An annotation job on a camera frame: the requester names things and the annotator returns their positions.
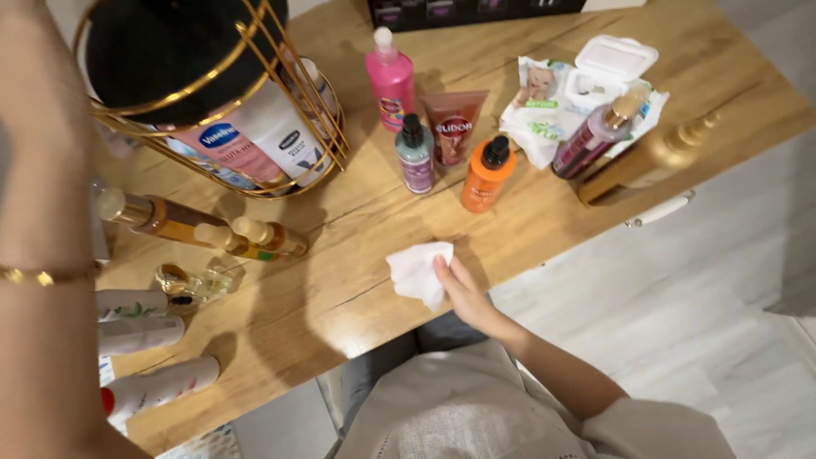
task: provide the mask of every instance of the brown tube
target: brown tube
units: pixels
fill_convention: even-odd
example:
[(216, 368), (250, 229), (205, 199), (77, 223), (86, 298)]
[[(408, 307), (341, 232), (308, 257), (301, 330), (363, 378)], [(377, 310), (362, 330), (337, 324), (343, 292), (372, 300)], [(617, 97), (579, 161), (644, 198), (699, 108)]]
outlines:
[(469, 91), (420, 97), (433, 132), (433, 156), (442, 166), (454, 166), (465, 159), (488, 94), (490, 91)]

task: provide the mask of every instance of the white wipes lid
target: white wipes lid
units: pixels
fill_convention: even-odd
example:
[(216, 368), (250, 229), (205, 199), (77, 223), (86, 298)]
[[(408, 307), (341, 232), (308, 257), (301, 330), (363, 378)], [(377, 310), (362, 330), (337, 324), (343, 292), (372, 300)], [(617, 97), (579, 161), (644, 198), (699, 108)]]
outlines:
[(658, 57), (658, 50), (641, 45), (631, 38), (598, 35), (583, 47), (575, 58), (575, 66), (605, 77), (631, 82), (657, 62)]

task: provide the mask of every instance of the elidor logo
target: elidor logo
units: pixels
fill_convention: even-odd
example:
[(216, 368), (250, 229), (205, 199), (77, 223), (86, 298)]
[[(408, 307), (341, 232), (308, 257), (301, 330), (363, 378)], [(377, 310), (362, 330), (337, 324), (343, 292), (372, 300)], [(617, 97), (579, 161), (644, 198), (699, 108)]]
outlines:
[(398, 114), (402, 111), (399, 102), (394, 102), (393, 100), (382, 99), (379, 102), (379, 106), (382, 107), (383, 111), (387, 114)]
[(449, 139), (464, 136), (471, 129), (473, 129), (473, 124), (470, 123), (467, 118), (460, 117), (459, 115), (446, 118), (437, 126), (437, 132)]
[(201, 136), (198, 137), (198, 141), (207, 148), (217, 148), (228, 144), (240, 135), (232, 124), (219, 123), (208, 127), (202, 132)]
[(280, 145), (277, 147), (279, 149), (287, 149), (292, 146), (298, 139), (300, 138), (300, 131), (294, 131), (290, 135), (286, 136), (286, 139), (283, 139)]

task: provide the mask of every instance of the white shirt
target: white shirt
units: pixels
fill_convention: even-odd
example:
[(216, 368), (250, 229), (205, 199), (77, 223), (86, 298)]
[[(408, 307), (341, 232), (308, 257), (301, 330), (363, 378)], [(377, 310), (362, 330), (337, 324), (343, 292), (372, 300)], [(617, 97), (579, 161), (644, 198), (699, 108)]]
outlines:
[(735, 458), (713, 418), (674, 403), (620, 399), (583, 426), (558, 409), (496, 341), (422, 354), (380, 378), (335, 458)]

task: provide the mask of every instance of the red cap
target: red cap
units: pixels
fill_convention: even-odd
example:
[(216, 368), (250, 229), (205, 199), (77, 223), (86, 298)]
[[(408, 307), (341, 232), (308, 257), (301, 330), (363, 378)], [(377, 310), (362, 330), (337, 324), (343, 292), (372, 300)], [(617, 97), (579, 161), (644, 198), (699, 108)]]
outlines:
[(113, 412), (113, 405), (116, 404), (116, 396), (113, 395), (113, 391), (108, 389), (107, 387), (103, 387), (101, 389), (102, 392), (102, 408), (104, 408), (105, 416), (110, 416), (110, 413)]

